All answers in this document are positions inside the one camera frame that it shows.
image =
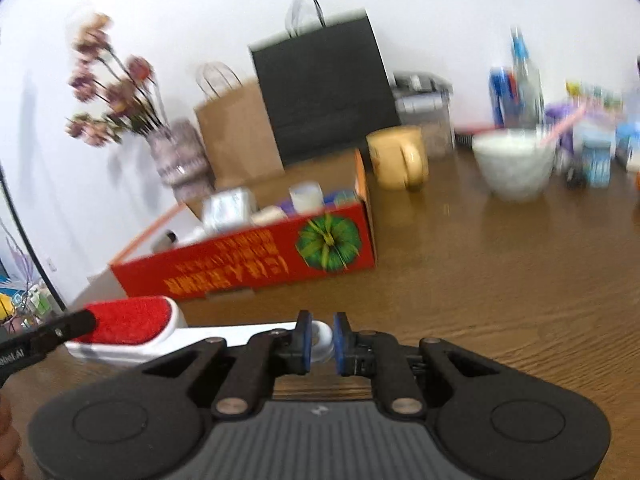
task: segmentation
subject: black paper bag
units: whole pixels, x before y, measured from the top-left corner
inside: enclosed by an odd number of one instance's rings
[[[398,126],[398,114],[366,14],[261,48],[255,70],[284,165],[369,150],[365,136]]]

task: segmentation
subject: blue can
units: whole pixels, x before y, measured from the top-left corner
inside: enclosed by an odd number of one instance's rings
[[[489,72],[489,95],[496,126],[517,124],[520,114],[518,87],[513,72],[504,67]]]

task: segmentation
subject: yellow mug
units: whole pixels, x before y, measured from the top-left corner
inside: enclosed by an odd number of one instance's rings
[[[373,172],[380,187],[405,189],[420,186],[429,175],[419,126],[396,126],[367,136]]]

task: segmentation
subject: white bowl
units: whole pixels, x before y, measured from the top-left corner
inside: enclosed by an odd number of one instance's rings
[[[541,145],[541,138],[541,130],[496,130],[474,136],[473,150],[482,176],[501,199],[525,202],[545,189],[556,144]]]

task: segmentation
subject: human hand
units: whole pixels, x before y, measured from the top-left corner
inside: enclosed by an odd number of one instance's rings
[[[18,455],[20,435],[11,422],[11,404],[7,396],[0,394],[0,478],[26,480],[24,464]]]

